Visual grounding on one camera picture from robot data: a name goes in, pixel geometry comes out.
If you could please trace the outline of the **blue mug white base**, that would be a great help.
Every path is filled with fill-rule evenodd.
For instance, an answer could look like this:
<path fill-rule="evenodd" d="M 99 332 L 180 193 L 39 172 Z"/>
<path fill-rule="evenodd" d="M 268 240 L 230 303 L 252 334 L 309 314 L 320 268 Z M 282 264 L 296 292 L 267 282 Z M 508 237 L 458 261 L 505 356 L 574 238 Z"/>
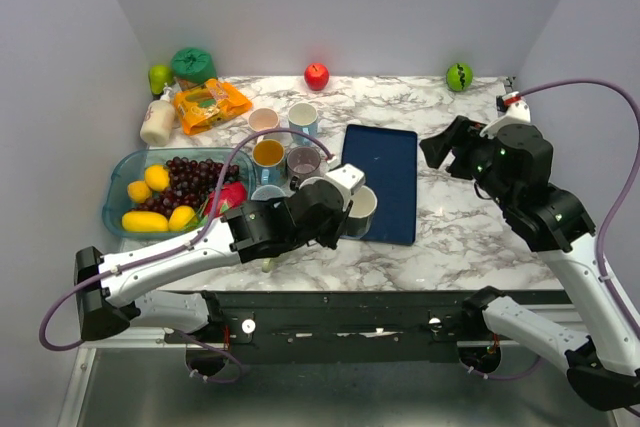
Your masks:
<path fill-rule="evenodd" d="M 302 190 L 304 187 L 311 186 L 321 180 L 323 180 L 323 177 L 321 176 L 309 177 L 301 183 L 299 189 Z"/>

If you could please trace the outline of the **dark grey-blue mug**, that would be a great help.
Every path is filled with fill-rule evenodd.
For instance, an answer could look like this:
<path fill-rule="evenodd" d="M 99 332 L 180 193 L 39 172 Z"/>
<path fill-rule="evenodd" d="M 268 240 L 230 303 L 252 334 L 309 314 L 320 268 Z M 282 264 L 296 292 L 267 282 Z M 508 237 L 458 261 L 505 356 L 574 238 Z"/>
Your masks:
<path fill-rule="evenodd" d="M 352 198 L 352 207 L 347 217 L 343 237 L 361 238 L 366 235 L 373 222 L 378 199 L 368 186 L 362 186 Z"/>

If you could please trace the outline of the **purple mug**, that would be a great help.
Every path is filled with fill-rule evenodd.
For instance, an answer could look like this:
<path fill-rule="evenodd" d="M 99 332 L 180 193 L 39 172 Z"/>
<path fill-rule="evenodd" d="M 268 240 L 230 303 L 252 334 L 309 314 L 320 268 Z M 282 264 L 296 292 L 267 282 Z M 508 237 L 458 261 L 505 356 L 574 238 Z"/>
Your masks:
<path fill-rule="evenodd" d="M 308 146 L 293 148 L 286 158 L 286 167 L 289 174 L 289 189 L 297 191 L 301 184 L 320 171 L 321 157 L 319 152 Z"/>

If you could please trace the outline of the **blue butterfly mug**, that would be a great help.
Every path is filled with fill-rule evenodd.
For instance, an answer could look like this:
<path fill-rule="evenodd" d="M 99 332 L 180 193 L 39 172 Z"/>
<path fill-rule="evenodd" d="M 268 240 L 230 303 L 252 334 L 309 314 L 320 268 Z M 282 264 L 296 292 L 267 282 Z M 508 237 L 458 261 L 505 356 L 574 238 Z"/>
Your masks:
<path fill-rule="evenodd" d="M 252 160 L 261 185 L 282 186 L 286 182 L 286 154 L 279 141 L 273 139 L 259 141 L 253 148 Z"/>

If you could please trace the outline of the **light green mug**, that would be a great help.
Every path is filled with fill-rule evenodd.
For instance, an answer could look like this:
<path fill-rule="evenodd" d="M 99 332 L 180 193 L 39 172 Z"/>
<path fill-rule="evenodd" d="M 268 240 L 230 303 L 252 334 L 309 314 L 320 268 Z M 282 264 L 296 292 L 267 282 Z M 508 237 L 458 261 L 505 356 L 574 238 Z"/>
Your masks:
<path fill-rule="evenodd" d="M 276 258 L 264 259 L 262 264 L 262 272 L 271 273 L 276 267 L 277 267 Z"/>

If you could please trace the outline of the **light blue hexagonal mug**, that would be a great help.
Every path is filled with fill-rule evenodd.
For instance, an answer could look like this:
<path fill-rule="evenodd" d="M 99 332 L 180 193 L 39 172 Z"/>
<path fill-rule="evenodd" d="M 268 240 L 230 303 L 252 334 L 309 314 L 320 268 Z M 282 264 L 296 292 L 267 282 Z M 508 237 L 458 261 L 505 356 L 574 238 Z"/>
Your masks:
<path fill-rule="evenodd" d="M 297 145 L 311 146 L 317 136 L 319 116 L 316 108 L 308 103 L 297 103 L 289 109 L 288 128 L 293 131 L 292 140 Z"/>

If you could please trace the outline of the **pink mug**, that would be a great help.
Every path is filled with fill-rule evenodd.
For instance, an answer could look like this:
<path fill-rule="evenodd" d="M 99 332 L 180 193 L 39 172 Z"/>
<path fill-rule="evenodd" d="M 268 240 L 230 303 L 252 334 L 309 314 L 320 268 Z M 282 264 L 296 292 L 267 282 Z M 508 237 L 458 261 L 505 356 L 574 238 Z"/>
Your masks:
<path fill-rule="evenodd" d="M 248 117 L 250 129 L 257 134 L 256 141 L 261 142 L 265 138 L 267 130 L 280 126 L 280 118 L 276 111 L 270 108 L 256 108 Z"/>

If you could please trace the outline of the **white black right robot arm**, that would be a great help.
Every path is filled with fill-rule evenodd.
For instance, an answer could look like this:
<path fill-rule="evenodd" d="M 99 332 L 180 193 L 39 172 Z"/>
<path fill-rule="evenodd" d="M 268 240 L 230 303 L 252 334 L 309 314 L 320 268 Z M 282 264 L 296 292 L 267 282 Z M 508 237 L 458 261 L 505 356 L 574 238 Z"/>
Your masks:
<path fill-rule="evenodd" d="M 631 409 L 639 403 L 639 339 L 632 328 L 638 315 L 625 304 L 620 284 L 598 268 L 594 222 L 574 194 L 550 183 L 553 147 L 535 126 L 506 125 L 492 137 L 483 128 L 458 116 L 419 147 L 433 169 L 452 156 L 447 172 L 491 197 L 560 281 L 586 330 L 567 329 L 485 287 L 464 301 L 462 331 L 518 342 L 564 373 L 597 410 Z"/>

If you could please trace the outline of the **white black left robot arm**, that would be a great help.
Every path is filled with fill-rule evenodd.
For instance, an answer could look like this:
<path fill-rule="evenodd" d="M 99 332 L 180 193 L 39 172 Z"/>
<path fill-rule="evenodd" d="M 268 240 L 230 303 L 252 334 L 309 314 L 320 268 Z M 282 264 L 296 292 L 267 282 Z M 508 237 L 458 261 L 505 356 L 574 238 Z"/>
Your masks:
<path fill-rule="evenodd" d="M 80 337 L 104 340 L 153 309 L 156 289 L 221 267 L 275 258 L 314 241 L 336 248 L 357 186 L 327 176 L 309 179 L 291 196 L 246 201 L 197 233 L 120 254 L 94 247 L 77 252 L 74 283 Z"/>

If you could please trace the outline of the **dark blue tray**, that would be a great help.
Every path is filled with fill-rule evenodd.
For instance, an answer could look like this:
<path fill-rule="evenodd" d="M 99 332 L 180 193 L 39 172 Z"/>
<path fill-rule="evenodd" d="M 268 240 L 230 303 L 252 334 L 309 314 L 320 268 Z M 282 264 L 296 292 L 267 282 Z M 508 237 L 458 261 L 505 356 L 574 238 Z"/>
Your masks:
<path fill-rule="evenodd" d="M 365 241 L 413 244 L 417 229 L 417 133 L 350 124 L 342 147 L 342 162 L 365 174 L 365 184 L 378 206 Z"/>

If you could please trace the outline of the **green watermelon ball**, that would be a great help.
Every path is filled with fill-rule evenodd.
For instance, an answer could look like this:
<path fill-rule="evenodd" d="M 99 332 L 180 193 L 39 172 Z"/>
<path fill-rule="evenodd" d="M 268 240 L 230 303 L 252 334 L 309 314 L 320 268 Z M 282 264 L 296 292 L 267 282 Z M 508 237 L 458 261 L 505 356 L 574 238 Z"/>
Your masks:
<path fill-rule="evenodd" d="M 445 80 L 448 88 L 453 92 L 467 90 L 473 82 L 473 71 L 466 63 L 454 63 L 446 72 Z"/>

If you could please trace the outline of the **red dragon fruit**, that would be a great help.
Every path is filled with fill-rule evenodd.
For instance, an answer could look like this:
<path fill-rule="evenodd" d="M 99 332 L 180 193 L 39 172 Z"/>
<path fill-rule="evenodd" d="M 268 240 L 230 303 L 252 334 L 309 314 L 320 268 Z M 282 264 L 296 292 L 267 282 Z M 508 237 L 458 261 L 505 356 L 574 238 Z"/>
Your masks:
<path fill-rule="evenodd" d="M 214 193 L 211 192 L 205 199 L 205 202 L 196 211 L 195 221 L 197 226 L 204 225 L 211 213 L 213 213 L 214 218 L 217 218 L 226 211 L 238 207 L 247 200 L 248 194 L 244 184 L 236 181 L 222 186 L 216 203 L 214 203 L 214 197 Z"/>

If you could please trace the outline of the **dark purple grapes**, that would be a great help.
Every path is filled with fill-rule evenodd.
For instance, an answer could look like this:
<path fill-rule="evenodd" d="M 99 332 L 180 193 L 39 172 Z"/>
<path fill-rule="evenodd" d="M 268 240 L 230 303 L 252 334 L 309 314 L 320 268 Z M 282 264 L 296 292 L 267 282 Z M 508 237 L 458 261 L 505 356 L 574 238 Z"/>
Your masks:
<path fill-rule="evenodd" d="M 196 212 L 214 188 L 222 173 L 223 164 L 211 158 L 197 161 L 175 156 L 164 164 L 169 171 L 170 186 L 163 192 L 154 192 L 143 204 L 135 204 L 134 210 L 152 211 L 169 218 L 181 205 L 191 206 Z"/>

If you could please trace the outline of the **red apple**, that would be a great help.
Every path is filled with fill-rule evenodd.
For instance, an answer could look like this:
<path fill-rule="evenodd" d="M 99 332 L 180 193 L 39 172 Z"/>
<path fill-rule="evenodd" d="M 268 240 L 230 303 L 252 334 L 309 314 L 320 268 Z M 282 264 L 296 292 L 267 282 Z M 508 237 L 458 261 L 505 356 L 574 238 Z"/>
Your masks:
<path fill-rule="evenodd" d="M 322 63 L 309 64 L 303 74 L 306 85 L 312 91 L 323 90 L 330 79 L 328 68 Z"/>

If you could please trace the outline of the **orange snack bag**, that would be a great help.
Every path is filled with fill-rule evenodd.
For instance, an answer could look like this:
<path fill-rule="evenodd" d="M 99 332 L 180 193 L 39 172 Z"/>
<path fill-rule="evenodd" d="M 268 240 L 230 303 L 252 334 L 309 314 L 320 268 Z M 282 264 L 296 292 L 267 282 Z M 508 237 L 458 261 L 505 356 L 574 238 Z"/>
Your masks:
<path fill-rule="evenodd" d="M 209 79 L 204 84 L 178 92 L 173 100 L 186 135 L 206 132 L 246 112 L 252 102 L 228 82 Z"/>

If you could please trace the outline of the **cream lotion bottle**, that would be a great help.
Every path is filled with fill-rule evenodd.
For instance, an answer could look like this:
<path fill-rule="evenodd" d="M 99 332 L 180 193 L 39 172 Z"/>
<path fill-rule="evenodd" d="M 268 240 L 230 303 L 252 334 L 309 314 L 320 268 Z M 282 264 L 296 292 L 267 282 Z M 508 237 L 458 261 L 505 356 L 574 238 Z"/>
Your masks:
<path fill-rule="evenodd" d="M 140 138 L 151 147 L 164 147 L 168 144 L 176 111 L 172 103 L 173 89 L 166 84 L 163 93 L 152 101 L 146 111 L 140 129 Z"/>

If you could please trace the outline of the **clear blue plastic bowl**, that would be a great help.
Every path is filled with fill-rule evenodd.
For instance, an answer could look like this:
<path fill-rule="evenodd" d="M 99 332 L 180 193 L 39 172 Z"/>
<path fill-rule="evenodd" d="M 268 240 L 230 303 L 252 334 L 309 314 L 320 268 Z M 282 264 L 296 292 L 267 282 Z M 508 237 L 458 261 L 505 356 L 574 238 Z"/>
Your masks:
<path fill-rule="evenodd" d="M 162 232 L 162 233 L 134 233 L 127 232 L 122 228 L 122 216 L 133 211 L 134 204 L 127 194 L 127 186 L 136 180 L 141 180 L 147 167 L 152 164 L 164 164 L 167 160 L 178 156 L 187 157 L 197 161 L 211 158 L 215 162 L 222 164 L 229 158 L 231 149 L 226 147 L 215 148 L 165 148 L 141 150 L 125 157 L 115 167 L 111 175 L 111 185 L 106 197 L 106 202 L 102 209 L 102 219 L 107 229 L 121 237 L 136 239 L 138 241 L 164 241 L 182 234 L 185 234 L 197 226 L 196 222 L 191 224 L 185 231 Z M 257 187 L 256 170 L 250 157 L 243 151 L 238 152 L 226 171 L 222 170 L 220 178 L 214 188 L 214 203 L 218 201 L 222 186 L 227 183 L 240 181 L 244 184 L 248 198 Z"/>

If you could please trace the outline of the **green wrapped cup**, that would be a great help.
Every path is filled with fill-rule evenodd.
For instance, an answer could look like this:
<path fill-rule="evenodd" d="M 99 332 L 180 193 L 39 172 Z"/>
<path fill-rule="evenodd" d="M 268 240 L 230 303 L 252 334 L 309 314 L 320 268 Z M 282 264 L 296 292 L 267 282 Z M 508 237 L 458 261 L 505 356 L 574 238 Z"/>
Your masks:
<path fill-rule="evenodd" d="M 170 68 L 182 91 L 218 78 L 211 54 L 198 48 L 184 48 L 176 52 Z"/>

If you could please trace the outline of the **green pear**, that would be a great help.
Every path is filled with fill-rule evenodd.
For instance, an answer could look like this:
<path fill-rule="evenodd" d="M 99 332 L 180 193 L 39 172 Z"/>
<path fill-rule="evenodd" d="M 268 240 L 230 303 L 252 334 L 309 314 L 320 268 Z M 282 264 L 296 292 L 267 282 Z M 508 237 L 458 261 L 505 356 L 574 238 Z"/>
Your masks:
<path fill-rule="evenodd" d="M 148 71 L 148 82 L 151 93 L 154 96 L 159 96 L 166 86 L 174 84 L 174 75 L 168 65 L 155 64 Z"/>

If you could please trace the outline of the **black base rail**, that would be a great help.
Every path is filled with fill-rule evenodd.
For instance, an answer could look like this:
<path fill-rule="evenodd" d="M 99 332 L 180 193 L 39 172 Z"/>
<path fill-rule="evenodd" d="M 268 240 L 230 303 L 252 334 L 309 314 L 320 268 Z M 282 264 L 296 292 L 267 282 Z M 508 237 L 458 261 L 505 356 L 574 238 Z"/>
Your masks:
<path fill-rule="evenodd" d="M 191 335 L 213 344 L 229 338 L 246 364 L 455 362 L 494 367 L 500 351 L 481 326 L 478 292 L 171 292 L 176 318 L 190 307 Z"/>

